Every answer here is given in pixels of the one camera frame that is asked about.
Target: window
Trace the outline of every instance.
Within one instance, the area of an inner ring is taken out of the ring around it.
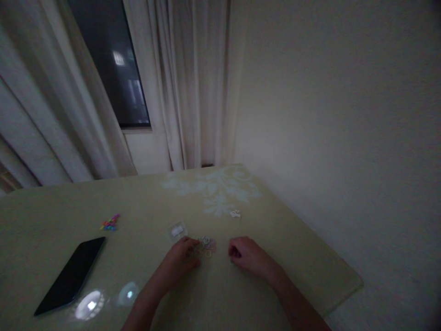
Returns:
[[[119,126],[150,126],[122,0],[68,2]]]

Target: curtain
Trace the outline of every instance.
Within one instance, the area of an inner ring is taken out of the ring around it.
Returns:
[[[27,188],[135,175],[63,0],[0,2],[0,163]]]
[[[229,163],[237,113],[231,90],[240,81],[231,73],[240,72],[232,65],[240,61],[232,58],[232,2],[124,0],[124,6],[164,164],[182,170]]]

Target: wall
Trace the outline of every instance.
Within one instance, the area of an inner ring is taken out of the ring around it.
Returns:
[[[123,130],[123,134],[138,175],[168,171],[159,155],[152,130]]]
[[[234,161],[362,276],[334,330],[421,330],[435,316],[440,23],[414,0],[250,7]]]

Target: phone screen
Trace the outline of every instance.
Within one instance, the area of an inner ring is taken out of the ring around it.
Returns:
[[[65,306],[75,300],[106,237],[82,242],[55,280],[34,316]]]

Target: table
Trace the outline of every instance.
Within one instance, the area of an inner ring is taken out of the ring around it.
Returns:
[[[230,216],[234,209],[240,219]],[[100,231],[117,213],[118,230]],[[153,322],[158,330],[289,329],[270,288],[230,264],[231,237],[255,239],[321,315],[362,286],[356,272],[241,164],[64,184],[0,199],[2,329],[119,330],[172,245],[168,228],[179,221],[190,236],[215,239],[217,252],[164,298]],[[107,242],[78,299],[34,317],[76,246],[103,235]],[[80,320],[75,312],[87,295],[96,306]]]

